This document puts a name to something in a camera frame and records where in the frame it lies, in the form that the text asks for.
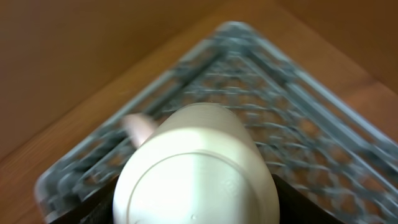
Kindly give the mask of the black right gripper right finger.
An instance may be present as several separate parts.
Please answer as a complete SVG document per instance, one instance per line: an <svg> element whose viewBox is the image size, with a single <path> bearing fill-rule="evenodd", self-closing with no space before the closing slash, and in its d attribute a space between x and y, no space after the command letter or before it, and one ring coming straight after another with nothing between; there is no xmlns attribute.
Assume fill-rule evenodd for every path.
<svg viewBox="0 0 398 224"><path fill-rule="evenodd" d="M272 174L272 178L279 198L280 224L343 224L278 175Z"/></svg>

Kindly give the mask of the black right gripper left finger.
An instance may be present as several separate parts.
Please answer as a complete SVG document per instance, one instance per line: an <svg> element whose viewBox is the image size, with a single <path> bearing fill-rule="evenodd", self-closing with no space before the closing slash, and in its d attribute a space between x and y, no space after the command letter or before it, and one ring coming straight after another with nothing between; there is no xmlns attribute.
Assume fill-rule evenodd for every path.
<svg viewBox="0 0 398 224"><path fill-rule="evenodd" d="M112 223L112 202L117 175L104 182L78 175L46 178L46 222Z"/></svg>

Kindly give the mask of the white plastic cup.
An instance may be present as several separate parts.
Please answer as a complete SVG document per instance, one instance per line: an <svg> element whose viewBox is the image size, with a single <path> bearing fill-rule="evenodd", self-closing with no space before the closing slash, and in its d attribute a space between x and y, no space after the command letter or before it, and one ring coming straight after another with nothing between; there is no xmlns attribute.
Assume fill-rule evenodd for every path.
<svg viewBox="0 0 398 224"><path fill-rule="evenodd" d="M156 125L123 118L136 147L113 197L115 223L278 223L279 199L261 153L230 110L195 103Z"/></svg>

